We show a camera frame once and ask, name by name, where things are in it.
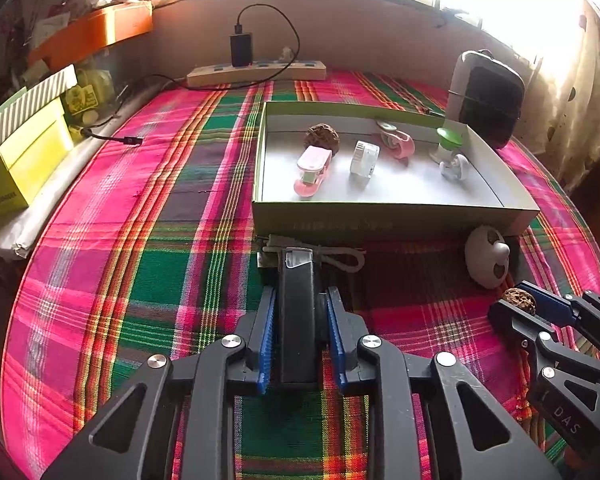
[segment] metal screw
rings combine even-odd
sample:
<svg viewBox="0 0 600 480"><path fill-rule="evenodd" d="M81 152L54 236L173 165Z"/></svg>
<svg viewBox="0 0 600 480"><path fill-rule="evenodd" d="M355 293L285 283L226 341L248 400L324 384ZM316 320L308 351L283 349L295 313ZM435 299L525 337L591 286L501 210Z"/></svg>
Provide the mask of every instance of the metal screw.
<svg viewBox="0 0 600 480"><path fill-rule="evenodd" d="M239 335L229 334L222 338L222 346L225 348L235 348L242 342Z"/></svg>
<svg viewBox="0 0 600 480"><path fill-rule="evenodd" d="M450 352L440 352L438 355L436 355L436 361L438 361L438 364L442 366L453 366L456 364L456 362L458 362L456 356Z"/></svg>
<svg viewBox="0 0 600 480"><path fill-rule="evenodd" d="M146 360L149 368L162 368L167 364L167 358L162 354L154 354Z"/></svg>
<svg viewBox="0 0 600 480"><path fill-rule="evenodd" d="M365 335L362 338L362 344L367 348L378 348L382 344L382 340L377 335Z"/></svg>

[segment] orange box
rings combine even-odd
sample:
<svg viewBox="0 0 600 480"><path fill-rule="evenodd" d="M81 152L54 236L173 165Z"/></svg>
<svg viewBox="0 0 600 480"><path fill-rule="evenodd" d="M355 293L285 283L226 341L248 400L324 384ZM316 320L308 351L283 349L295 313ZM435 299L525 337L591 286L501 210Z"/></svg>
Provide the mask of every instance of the orange box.
<svg viewBox="0 0 600 480"><path fill-rule="evenodd" d="M29 66L43 60L51 72L77 63L101 48L154 28L151 2L118 4L94 10L58 30L27 58Z"/></svg>

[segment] pink clip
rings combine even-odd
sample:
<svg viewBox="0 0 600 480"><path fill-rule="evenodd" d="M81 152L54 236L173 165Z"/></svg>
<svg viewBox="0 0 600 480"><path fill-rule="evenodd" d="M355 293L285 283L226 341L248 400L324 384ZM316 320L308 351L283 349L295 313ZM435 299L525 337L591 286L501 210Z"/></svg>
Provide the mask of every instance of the pink clip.
<svg viewBox="0 0 600 480"><path fill-rule="evenodd" d="M386 147L391 150L394 158L407 158L416 151L416 144L409 134L401 132L393 124L376 121L382 132L380 137Z"/></svg>
<svg viewBox="0 0 600 480"><path fill-rule="evenodd" d="M294 182L294 191L299 196L313 196L324 180L330 163L331 150L309 146L298 159L302 177Z"/></svg>

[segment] green knob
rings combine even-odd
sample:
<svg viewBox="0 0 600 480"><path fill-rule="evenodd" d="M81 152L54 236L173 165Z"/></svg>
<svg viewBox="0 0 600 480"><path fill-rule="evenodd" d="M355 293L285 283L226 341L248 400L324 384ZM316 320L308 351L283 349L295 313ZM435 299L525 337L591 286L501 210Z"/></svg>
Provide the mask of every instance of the green knob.
<svg viewBox="0 0 600 480"><path fill-rule="evenodd" d="M450 152L462 146L462 135L448 128L438 128L438 140L440 146Z"/></svg>

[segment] beige wall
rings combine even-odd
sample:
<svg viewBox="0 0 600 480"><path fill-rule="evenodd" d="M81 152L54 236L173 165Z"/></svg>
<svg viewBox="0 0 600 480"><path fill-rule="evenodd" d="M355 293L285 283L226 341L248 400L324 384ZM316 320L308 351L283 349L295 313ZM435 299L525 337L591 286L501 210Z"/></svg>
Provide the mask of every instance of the beige wall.
<svg viewBox="0 0 600 480"><path fill-rule="evenodd" d="M448 88L461 52L488 48L526 81L528 64L488 34L418 4L384 0L184 0L155 9L154 31L120 47L138 72L184 76L195 66L230 60L229 35L238 12L252 3L280 8L300 35L302 59L328 68L373 71ZM266 8L241 19L253 33L254 56L275 59L296 40L284 19Z"/></svg>

